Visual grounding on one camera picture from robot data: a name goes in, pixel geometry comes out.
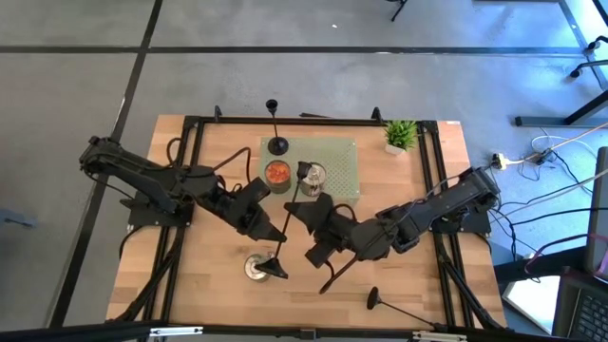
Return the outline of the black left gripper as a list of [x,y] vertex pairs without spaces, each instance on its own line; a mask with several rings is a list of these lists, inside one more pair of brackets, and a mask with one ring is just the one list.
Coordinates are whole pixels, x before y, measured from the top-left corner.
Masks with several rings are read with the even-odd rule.
[[236,192],[218,188],[207,198],[207,210],[252,240],[285,242],[287,237],[260,209],[255,188],[247,185]]

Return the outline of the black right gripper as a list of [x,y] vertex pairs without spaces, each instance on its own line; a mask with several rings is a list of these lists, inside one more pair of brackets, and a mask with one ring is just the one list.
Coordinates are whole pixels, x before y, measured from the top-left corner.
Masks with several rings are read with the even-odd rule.
[[333,198],[320,193],[315,201],[287,202],[284,209],[303,222],[313,236],[313,253],[349,249],[361,253],[376,234],[376,219],[362,222],[333,213]]

